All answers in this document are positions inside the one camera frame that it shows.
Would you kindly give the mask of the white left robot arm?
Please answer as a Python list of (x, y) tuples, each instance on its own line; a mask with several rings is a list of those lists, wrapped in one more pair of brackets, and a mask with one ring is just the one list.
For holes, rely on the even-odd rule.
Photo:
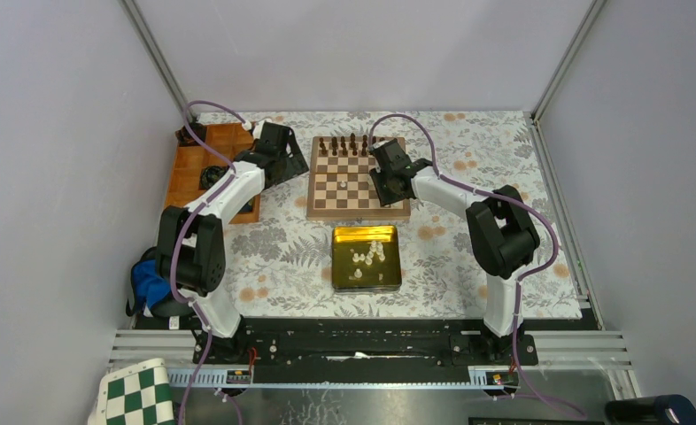
[(223, 230), (252, 198), (308, 170), (291, 127), (264, 120), (244, 128), (252, 147), (229, 161), (200, 197), (162, 212), (156, 245), (157, 274), (173, 298), (197, 314), (203, 331), (216, 336), (213, 352), (228, 364), (244, 358), (248, 343), (236, 333), (242, 315), (218, 290), (226, 271)]

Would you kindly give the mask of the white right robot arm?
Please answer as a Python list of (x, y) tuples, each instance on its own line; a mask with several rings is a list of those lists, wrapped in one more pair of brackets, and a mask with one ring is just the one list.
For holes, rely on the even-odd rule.
[(505, 363), (516, 348), (510, 335), (522, 324), (515, 275), (531, 263), (540, 245), (520, 195), (511, 186), (482, 192), (437, 174), (430, 160), (412, 161), (397, 139), (381, 141), (368, 152), (375, 158), (369, 175), (380, 205), (419, 199), (467, 222), (474, 258), (487, 278), (483, 322), (491, 333), (482, 338), (480, 351), (489, 363)]

